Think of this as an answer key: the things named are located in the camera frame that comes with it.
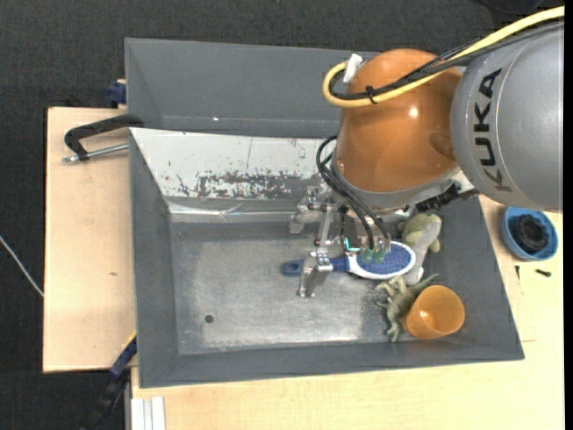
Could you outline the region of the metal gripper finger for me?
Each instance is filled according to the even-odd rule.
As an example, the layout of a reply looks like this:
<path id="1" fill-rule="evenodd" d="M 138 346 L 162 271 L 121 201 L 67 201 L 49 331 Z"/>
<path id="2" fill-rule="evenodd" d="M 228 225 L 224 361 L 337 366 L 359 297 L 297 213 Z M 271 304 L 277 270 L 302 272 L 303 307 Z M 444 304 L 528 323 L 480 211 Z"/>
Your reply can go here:
<path id="1" fill-rule="evenodd" d="M 295 213 L 289 220 L 289 232 L 292 234 L 302 233 L 307 224 L 319 222 L 322 213 L 319 190 L 308 189 L 296 205 Z"/>
<path id="2" fill-rule="evenodd" d="M 297 295 L 314 297 L 315 289 L 321 286 L 333 272 L 333 265 L 326 253 L 310 252 L 303 260 Z"/>

